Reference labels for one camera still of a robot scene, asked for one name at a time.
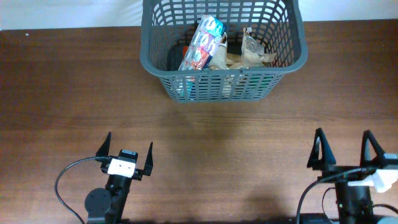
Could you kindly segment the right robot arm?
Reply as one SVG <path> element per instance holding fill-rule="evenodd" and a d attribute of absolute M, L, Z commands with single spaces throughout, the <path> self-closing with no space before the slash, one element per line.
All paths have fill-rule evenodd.
<path fill-rule="evenodd" d="M 397 181 L 397 154 L 389 154 L 379 145 L 370 130 L 363 133 L 358 166 L 338 166 L 322 128 L 315 131 L 313 147 L 307 167 L 322 172 L 300 197 L 296 223 L 397 223 L 397 217 L 377 215 L 374 208 L 384 207 L 397 212 L 385 203 L 375 204 L 370 188 L 384 193 Z M 301 213 L 305 196 L 318 184 L 333 184 L 338 218 L 332 220 L 323 213 Z"/>

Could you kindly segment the brown clear snack bag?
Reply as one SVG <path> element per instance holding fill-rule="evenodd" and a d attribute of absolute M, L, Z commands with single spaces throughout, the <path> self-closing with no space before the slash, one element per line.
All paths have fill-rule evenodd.
<path fill-rule="evenodd" d="M 274 61 L 276 53 L 265 53 L 264 46 L 250 36 L 251 32 L 251 27 L 243 29 L 241 61 L 245 67 L 266 67 Z"/>

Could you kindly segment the Kleenex tissue multipack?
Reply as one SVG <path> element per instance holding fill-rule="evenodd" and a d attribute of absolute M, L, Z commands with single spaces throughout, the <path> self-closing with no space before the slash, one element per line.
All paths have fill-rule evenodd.
<path fill-rule="evenodd" d="M 224 33 L 226 31 L 222 22 L 213 16 L 204 15 L 201 17 L 188 47 L 192 47 L 193 49 L 201 48 L 210 55 L 214 55 Z M 178 96 L 186 96 L 189 100 L 194 100 L 197 96 L 202 98 L 206 90 L 209 90 L 211 93 L 219 90 L 221 79 L 213 79 L 204 75 L 194 75 L 187 76 L 184 79 L 177 79 L 176 82 L 176 93 Z"/>

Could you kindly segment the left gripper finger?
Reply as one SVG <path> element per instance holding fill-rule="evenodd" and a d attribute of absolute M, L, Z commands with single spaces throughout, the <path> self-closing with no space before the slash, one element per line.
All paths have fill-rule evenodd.
<path fill-rule="evenodd" d="M 108 133 L 104 143 L 100 146 L 100 148 L 96 152 L 97 157 L 108 157 L 109 148 L 111 144 L 111 132 Z"/>
<path fill-rule="evenodd" d="M 150 176 L 153 170 L 154 162 L 153 162 L 152 148 L 153 148 L 153 142 L 150 143 L 146 161 L 144 164 L 143 175 L 145 176 Z"/>

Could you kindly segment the grey plastic shopping basket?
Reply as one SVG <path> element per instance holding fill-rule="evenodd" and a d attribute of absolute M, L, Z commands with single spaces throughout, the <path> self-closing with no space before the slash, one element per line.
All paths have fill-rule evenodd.
<path fill-rule="evenodd" d="M 203 15 L 210 15 L 226 27 L 228 52 L 241 53 L 243 29 L 251 27 L 251 36 L 264 46 L 267 54 L 276 53 L 264 68 L 237 70 L 180 71 L 183 48 L 188 46 Z M 297 0 L 276 1 L 171 1 L 148 0 L 142 3 L 142 66 L 159 78 L 169 97 L 179 102 L 251 101 L 265 97 L 288 73 L 302 67 L 308 57 L 302 16 Z M 176 80 L 204 75 L 220 78 L 220 89 L 204 91 L 202 98 L 189 100 L 176 93 Z M 234 75 L 231 95 L 223 98 L 225 75 Z M 264 91 L 250 92 L 252 76 L 272 75 Z"/>

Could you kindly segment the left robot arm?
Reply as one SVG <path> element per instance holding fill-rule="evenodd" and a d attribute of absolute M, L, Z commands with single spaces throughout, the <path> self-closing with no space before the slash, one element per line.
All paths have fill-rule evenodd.
<path fill-rule="evenodd" d="M 108 180 L 103 188 L 92 190 L 85 199 L 85 209 L 88 212 L 88 223 L 121 224 L 130 223 L 123 218 L 123 211 L 130 191 L 132 181 L 141 181 L 144 176 L 150 176 L 154 166 L 150 144 L 143 169 L 136 167 L 138 153 L 120 150 L 117 156 L 109 155 L 111 133 L 108 133 L 104 143 L 96 152 L 96 160 L 101 163 L 101 171 L 108 174 Z"/>

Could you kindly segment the green lid spice jar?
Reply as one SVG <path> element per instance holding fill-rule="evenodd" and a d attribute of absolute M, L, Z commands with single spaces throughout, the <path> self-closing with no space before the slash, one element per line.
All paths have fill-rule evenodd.
<path fill-rule="evenodd" d="M 273 76 L 272 75 L 266 75 L 266 76 L 252 76 L 250 81 L 249 81 L 249 91 L 250 92 L 256 92 L 259 93 L 260 91 L 264 91 L 268 84 L 272 81 Z"/>

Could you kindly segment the red spaghetti package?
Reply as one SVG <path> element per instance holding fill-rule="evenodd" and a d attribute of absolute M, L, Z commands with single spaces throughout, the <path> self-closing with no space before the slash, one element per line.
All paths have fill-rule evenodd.
<path fill-rule="evenodd" d="M 183 48 L 184 58 L 179 70 L 203 70 L 209 69 L 208 65 L 213 58 L 208 52 L 203 49 L 193 49 L 192 47 Z"/>

